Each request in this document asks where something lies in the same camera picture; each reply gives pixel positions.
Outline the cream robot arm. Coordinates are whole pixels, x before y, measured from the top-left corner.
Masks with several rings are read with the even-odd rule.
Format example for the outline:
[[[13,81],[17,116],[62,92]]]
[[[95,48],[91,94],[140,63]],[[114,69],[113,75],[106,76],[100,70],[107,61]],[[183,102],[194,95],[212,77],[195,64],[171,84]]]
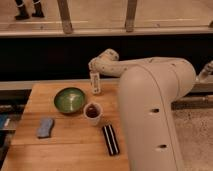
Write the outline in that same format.
[[[121,61],[107,49],[89,62],[89,70],[119,79],[118,110],[130,171],[184,171],[171,103],[193,88],[192,64],[172,57]]]

